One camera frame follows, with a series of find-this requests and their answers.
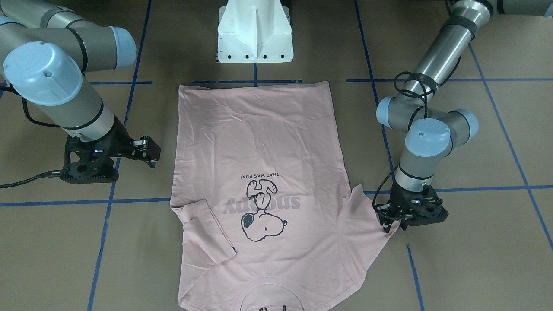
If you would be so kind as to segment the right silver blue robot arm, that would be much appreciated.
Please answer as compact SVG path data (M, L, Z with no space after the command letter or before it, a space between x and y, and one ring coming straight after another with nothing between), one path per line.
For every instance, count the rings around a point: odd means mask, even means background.
M130 67L136 42L116 26L99 26L47 0L1 2L1 75L24 100L38 106L80 154L104 161L126 157L151 168L160 147L126 128L85 74Z

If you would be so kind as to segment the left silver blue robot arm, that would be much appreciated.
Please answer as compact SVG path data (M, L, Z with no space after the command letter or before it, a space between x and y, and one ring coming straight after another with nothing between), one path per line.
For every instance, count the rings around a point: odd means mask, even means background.
M454 0L448 19L441 26L421 61L404 77L395 96L379 102L376 118L383 126L405 133L399 163L392 170L394 181L386 203L373 208L383 231L397 224L409 226L445 221L448 211L432 186L445 157L476 136L479 122L465 109L441 111L429 106L456 70L464 50L494 15L552 16L550 0Z

